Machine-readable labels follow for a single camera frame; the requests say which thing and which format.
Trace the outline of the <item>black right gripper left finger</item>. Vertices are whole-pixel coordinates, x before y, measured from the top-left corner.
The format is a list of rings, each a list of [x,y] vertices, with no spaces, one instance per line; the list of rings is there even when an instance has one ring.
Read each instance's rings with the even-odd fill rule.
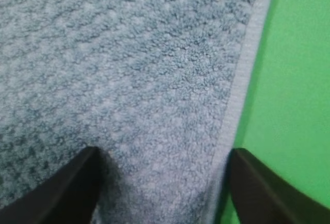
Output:
[[[1,223],[90,223],[100,195],[100,150],[86,147],[1,210]]]

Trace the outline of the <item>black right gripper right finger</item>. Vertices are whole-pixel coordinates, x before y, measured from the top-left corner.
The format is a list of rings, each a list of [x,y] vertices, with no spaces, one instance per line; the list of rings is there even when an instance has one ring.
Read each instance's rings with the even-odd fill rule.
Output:
[[[329,208],[298,191],[251,152],[232,149],[232,201],[241,223],[329,223]]]

